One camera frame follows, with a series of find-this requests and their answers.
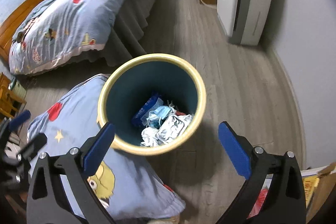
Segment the silver medicine sachet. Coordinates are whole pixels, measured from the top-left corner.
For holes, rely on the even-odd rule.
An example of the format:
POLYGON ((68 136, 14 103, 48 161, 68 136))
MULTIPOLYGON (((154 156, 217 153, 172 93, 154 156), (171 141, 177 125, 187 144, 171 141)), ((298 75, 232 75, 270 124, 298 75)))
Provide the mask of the silver medicine sachet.
POLYGON ((181 136, 191 123, 193 116, 170 114, 157 132, 157 140, 163 144, 169 144, 181 136))

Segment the teal yellow-rimmed trash bin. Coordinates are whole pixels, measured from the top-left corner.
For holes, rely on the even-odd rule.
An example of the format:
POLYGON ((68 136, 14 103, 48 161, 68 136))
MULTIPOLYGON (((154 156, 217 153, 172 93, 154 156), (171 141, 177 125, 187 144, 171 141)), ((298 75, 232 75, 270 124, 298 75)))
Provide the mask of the teal yellow-rimmed trash bin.
POLYGON ((102 87, 97 122, 110 123, 110 145, 133 155, 154 156, 188 141, 200 126, 206 109, 206 87, 199 72, 186 60, 164 53, 143 55, 116 69, 102 87), (175 116, 172 136, 145 145, 142 132, 160 129, 175 116))

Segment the wooden chair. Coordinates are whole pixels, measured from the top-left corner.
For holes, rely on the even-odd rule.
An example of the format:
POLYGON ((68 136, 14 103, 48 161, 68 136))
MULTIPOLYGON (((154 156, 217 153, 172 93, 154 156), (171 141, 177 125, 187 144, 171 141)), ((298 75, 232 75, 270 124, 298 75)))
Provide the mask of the wooden chair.
POLYGON ((0 116, 1 121, 5 118, 14 118, 25 107, 26 101, 9 90, 10 80, 1 72, 0 91, 0 116))

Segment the crumpled white tissue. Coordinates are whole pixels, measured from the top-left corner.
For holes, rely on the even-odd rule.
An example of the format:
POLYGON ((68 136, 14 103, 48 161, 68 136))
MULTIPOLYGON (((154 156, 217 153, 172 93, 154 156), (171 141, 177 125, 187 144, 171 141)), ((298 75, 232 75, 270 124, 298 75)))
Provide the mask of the crumpled white tissue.
POLYGON ((144 147, 156 147, 159 145, 157 138, 158 129, 155 127, 146 127, 142 130, 142 142, 141 145, 144 147))

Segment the blue plastic package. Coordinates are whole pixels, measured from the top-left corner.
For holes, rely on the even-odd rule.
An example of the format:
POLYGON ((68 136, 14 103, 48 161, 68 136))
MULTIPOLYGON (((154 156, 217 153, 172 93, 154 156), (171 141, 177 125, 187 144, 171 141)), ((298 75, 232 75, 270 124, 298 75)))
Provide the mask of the blue plastic package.
POLYGON ((155 110, 157 107, 163 105, 163 100, 161 95, 158 93, 153 94, 147 102, 136 112, 136 114, 131 119, 131 124, 134 127, 144 127, 146 126, 146 118, 149 115, 150 110, 155 110))

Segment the strawberry printed carton box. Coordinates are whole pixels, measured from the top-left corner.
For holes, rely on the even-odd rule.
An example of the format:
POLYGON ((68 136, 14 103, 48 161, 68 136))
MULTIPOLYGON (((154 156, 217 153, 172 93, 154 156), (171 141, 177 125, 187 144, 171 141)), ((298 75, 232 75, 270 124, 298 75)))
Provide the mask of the strawberry printed carton box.
POLYGON ((264 201, 266 199, 266 196, 268 194, 268 190, 270 187, 270 184, 272 182, 272 176, 267 176, 266 179, 264 180, 264 184, 262 185, 262 188, 260 190, 260 193, 258 195, 258 198, 254 204, 254 206, 251 209, 251 212, 248 215, 248 219, 252 218, 260 213, 260 210, 264 204, 264 201))

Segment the wooden bed headboard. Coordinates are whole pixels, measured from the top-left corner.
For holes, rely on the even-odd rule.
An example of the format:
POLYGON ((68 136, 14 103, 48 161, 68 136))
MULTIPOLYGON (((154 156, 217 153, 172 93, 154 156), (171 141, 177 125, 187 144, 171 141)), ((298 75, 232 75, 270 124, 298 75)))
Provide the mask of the wooden bed headboard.
POLYGON ((39 3, 44 0, 25 0, 10 16, 1 24, 0 29, 0 46, 1 46, 1 60, 5 64, 9 63, 9 53, 12 43, 12 37, 16 29, 27 18, 29 13, 39 3))

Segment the blue cartoon quilt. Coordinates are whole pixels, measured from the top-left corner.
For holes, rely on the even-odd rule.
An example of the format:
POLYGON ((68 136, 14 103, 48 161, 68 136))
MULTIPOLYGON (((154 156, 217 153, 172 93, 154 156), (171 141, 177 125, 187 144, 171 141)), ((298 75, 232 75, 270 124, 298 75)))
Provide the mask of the blue cartoon quilt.
POLYGON ((54 69, 87 51, 102 51, 126 0, 44 0, 16 28, 9 51, 13 75, 54 69))

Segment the dark grey bed skirt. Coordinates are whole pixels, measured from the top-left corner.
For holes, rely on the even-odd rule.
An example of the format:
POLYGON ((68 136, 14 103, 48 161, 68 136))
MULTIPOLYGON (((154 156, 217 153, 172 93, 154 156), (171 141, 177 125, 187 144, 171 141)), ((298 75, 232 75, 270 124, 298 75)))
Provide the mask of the dark grey bed skirt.
POLYGON ((135 57, 145 55, 139 40, 148 26, 147 18, 156 0, 125 0, 116 16, 105 47, 101 51, 90 50, 71 57, 67 62, 78 63, 104 59, 110 67, 121 65, 135 57))

